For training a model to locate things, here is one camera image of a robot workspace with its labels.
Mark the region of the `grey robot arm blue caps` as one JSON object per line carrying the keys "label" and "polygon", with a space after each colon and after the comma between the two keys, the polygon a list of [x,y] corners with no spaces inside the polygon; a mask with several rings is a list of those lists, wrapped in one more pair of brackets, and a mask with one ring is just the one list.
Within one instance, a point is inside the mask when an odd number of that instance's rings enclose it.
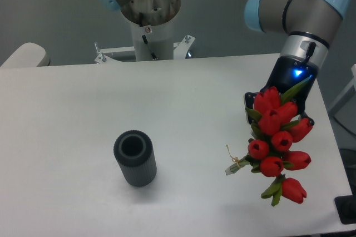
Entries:
{"label": "grey robot arm blue caps", "polygon": [[306,118],[305,102],[327,57],[350,0],[248,0],[245,24],[258,32],[286,33],[265,91],[275,86],[284,95],[294,85],[303,88],[292,101]]}

